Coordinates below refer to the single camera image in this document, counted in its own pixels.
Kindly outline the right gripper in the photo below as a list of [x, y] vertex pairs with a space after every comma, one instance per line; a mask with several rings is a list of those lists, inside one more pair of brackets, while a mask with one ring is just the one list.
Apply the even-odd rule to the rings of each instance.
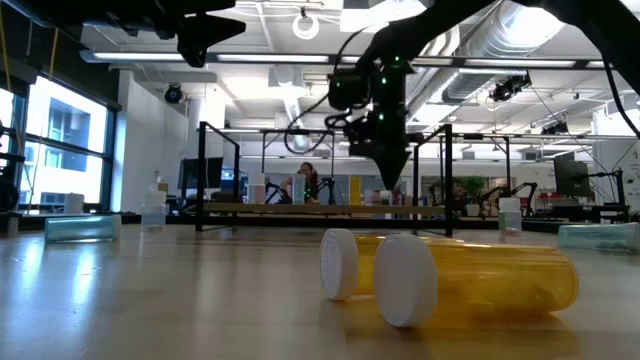
[[349, 124], [349, 154], [373, 158], [386, 189], [393, 189], [409, 158], [403, 153], [410, 143], [422, 143], [423, 134], [407, 133], [403, 117], [368, 112]]

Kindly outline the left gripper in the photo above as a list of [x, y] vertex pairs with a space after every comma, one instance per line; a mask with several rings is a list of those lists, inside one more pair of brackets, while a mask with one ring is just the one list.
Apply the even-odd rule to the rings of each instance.
[[177, 51], [194, 68], [205, 65], [208, 49], [242, 34], [242, 21], [208, 15], [235, 6], [235, 0], [123, 0], [107, 2], [107, 17], [129, 35], [153, 31], [160, 39], [177, 35]]

